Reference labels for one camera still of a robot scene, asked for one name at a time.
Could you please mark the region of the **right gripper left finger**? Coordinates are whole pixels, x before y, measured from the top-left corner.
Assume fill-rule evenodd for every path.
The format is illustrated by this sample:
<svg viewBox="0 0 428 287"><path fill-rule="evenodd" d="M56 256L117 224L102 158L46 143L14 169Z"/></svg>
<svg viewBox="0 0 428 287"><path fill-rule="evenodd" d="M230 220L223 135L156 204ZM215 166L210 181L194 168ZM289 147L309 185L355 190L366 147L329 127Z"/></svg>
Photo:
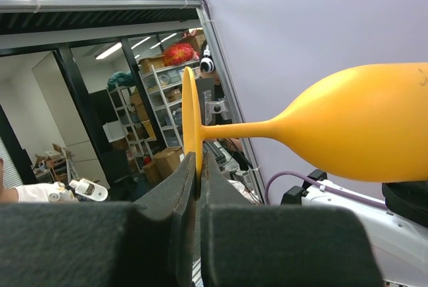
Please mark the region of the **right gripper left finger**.
<svg viewBox="0 0 428 287"><path fill-rule="evenodd" d="M1 189L2 286L190 286L195 157L137 201L51 203L47 183Z"/></svg>

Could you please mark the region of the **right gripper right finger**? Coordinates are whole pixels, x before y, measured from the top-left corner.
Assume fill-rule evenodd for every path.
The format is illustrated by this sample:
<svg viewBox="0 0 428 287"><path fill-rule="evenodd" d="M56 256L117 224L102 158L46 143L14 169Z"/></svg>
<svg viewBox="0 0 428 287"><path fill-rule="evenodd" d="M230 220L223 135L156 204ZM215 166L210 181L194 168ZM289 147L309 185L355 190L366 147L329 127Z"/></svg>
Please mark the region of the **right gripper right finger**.
<svg viewBox="0 0 428 287"><path fill-rule="evenodd" d="M201 172L206 286L382 286L366 235L339 207L253 205L212 155Z"/></svg>

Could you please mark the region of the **yellow goblet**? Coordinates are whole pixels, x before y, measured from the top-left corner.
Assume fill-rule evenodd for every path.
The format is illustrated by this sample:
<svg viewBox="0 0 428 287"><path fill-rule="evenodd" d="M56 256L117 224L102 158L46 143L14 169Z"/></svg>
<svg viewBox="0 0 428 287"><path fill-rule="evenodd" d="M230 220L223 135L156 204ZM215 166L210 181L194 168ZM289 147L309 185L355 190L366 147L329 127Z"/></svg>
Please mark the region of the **yellow goblet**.
<svg viewBox="0 0 428 287"><path fill-rule="evenodd" d="M203 168L203 141L264 137L332 175L398 183L427 179L427 64L357 66L303 91L262 122L204 126L192 69L183 74L184 152Z"/></svg>

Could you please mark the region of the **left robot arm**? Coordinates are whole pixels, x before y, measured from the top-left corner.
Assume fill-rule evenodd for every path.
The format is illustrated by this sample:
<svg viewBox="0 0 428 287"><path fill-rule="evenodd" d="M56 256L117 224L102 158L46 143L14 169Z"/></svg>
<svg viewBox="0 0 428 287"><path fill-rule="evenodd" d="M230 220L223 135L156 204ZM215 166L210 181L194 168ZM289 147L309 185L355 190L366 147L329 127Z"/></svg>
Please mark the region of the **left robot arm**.
<svg viewBox="0 0 428 287"><path fill-rule="evenodd" d="M282 171L278 177L294 176L308 187L298 189L297 203L311 207L342 207L363 224L384 281L397 286L427 285L427 227L387 208L384 201L338 186L326 173L315 170L303 176Z"/></svg>

